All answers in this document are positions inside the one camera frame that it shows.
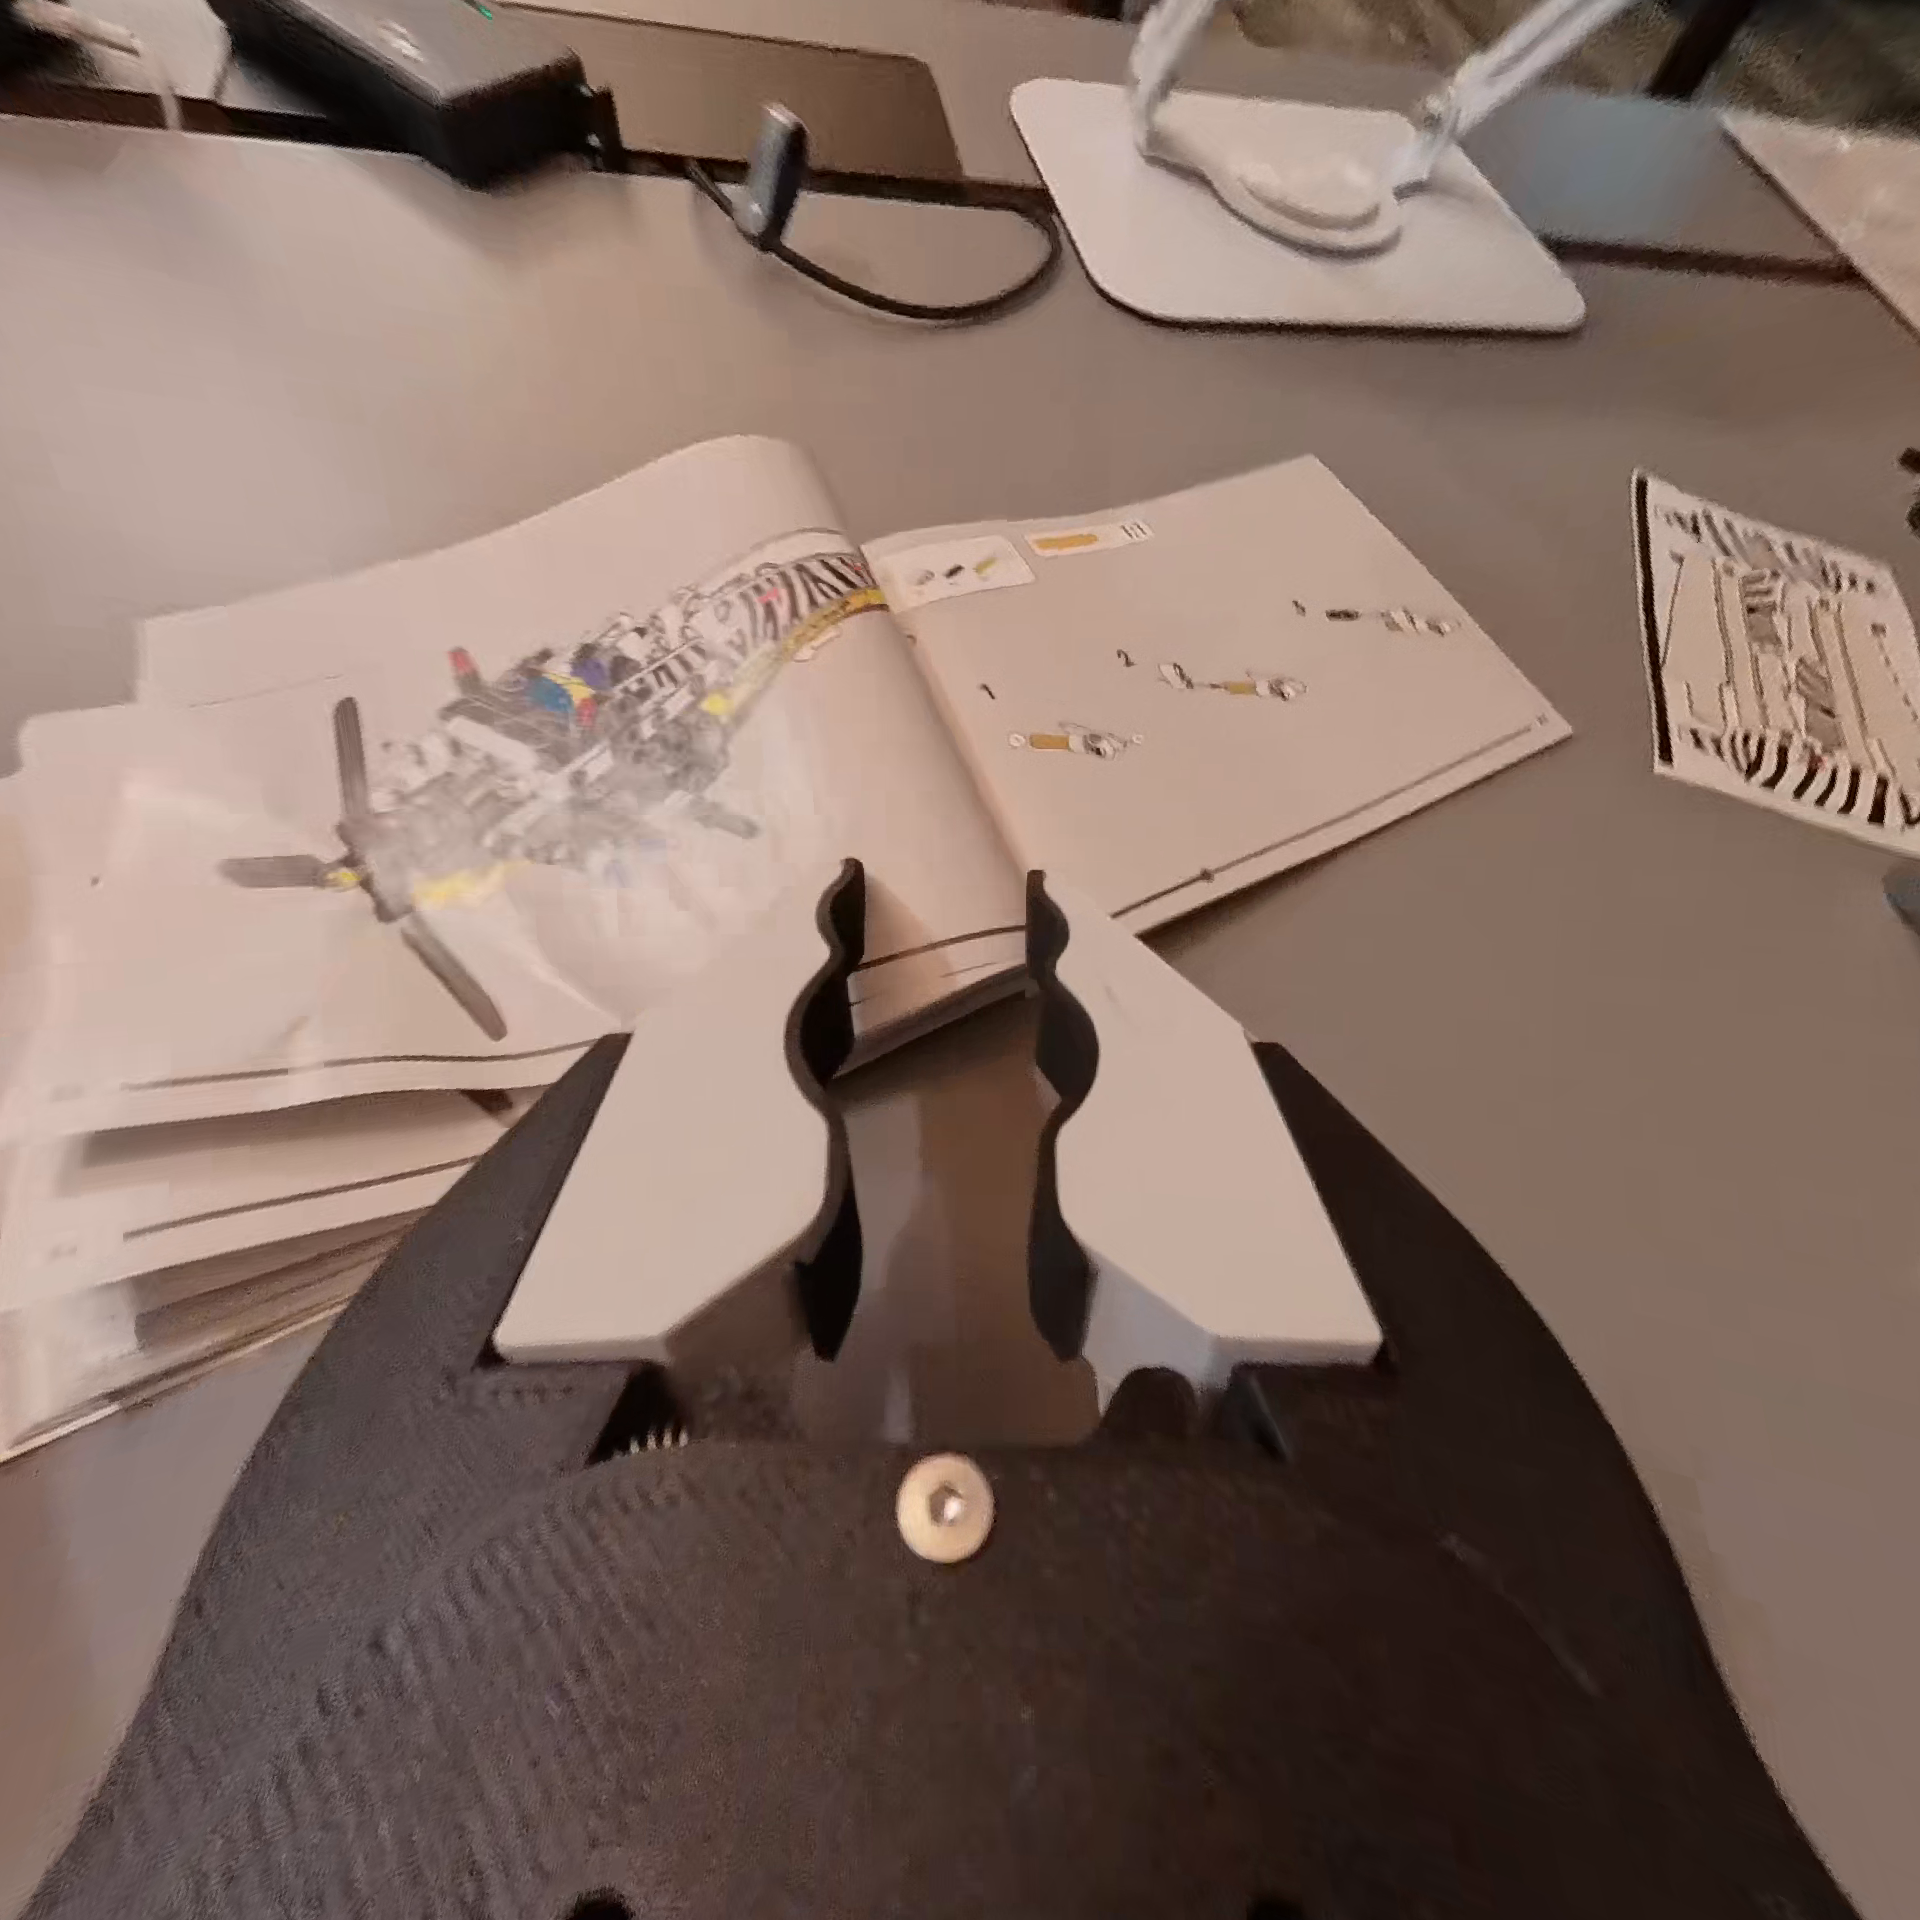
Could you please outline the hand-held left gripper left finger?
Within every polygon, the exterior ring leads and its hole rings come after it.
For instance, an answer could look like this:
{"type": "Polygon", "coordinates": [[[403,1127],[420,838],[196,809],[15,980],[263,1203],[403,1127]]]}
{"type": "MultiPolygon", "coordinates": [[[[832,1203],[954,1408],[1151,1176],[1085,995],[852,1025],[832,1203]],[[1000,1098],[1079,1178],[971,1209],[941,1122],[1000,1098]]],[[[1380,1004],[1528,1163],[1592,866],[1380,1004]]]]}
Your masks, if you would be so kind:
{"type": "Polygon", "coordinates": [[[832,1081],[867,873],[818,862],[642,1012],[491,1352],[516,1366],[835,1360],[861,1282],[832,1081]]]}

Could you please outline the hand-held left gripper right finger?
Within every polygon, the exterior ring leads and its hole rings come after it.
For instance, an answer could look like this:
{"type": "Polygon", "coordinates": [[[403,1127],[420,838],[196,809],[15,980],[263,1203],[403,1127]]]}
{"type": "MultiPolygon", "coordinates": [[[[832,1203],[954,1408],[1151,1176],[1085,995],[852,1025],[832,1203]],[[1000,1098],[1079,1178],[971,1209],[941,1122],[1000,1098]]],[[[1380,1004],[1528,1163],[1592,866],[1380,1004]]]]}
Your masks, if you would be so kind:
{"type": "Polygon", "coordinates": [[[1245,1030],[1068,881],[1023,881],[1051,1092],[1026,1235],[1035,1327],[1109,1412],[1251,1367],[1365,1370],[1384,1336],[1245,1030]]]}

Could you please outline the lego instruction booklet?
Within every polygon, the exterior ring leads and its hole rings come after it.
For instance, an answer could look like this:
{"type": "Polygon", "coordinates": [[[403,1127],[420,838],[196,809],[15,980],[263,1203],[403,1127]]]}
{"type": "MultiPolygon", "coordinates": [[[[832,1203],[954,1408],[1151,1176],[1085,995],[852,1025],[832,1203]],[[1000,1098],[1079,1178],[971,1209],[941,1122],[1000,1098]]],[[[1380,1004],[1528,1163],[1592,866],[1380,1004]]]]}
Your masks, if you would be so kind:
{"type": "Polygon", "coordinates": [[[5,780],[5,1458],[335,1313],[815,859],[875,1055],[1014,980],[1029,871],[1159,928],[1565,737],[1314,458],[856,542],[709,440],[163,615],[5,780]]]}

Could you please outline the zebra striped sticker sheet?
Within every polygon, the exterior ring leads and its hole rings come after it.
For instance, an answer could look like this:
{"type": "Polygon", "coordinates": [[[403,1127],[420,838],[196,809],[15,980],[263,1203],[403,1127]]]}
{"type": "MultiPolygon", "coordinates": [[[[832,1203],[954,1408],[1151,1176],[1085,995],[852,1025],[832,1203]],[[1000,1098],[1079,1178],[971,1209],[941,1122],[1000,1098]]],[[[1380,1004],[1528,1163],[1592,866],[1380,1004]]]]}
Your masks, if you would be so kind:
{"type": "Polygon", "coordinates": [[[1652,771],[1918,856],[1918,646],[1898,576],[1672,483],[1629,481],[1652,771]]]}

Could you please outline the white adjustable stand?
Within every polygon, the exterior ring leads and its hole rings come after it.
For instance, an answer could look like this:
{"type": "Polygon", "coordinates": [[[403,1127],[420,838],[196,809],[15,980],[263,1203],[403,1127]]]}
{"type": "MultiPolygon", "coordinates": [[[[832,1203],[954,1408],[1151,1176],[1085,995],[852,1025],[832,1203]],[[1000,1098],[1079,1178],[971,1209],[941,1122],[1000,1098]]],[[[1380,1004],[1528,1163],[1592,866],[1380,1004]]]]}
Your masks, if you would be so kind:
{"type": "Polygon", "coordinates": [[[1563,337],[1586,307],[1462,138],[1626,3],[1546,3],[1418,113],[1181,84],[1216,6],[1143,14],[1125,81],[1026,81],[1014,131],[1095,289],[1181,327],[1563,337]]]}

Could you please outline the black power adapter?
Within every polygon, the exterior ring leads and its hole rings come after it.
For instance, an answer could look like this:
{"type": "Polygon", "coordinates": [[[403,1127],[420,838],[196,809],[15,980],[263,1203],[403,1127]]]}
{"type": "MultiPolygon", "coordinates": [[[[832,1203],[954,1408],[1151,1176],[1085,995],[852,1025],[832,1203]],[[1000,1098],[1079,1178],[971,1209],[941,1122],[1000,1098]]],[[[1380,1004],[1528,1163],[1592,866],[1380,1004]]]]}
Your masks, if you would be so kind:
{"type": "Polygon", "coordinates": [[[212,3],[250,62],[467,188],[616,167],[616,110],[567,39],[490,3],[212,3]]]}

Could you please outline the white printed paper sheet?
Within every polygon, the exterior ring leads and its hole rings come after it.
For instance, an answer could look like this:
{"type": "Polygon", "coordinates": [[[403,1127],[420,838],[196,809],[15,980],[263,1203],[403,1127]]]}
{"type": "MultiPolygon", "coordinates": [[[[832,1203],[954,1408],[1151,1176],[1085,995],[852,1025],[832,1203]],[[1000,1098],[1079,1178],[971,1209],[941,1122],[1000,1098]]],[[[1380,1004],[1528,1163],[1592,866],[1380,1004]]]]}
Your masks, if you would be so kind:
{"type": "Polygon", "coordinates": [[[1722,110],[1719,124],[1916,334],[1918,139],[1747,110],[1722,110]]]}

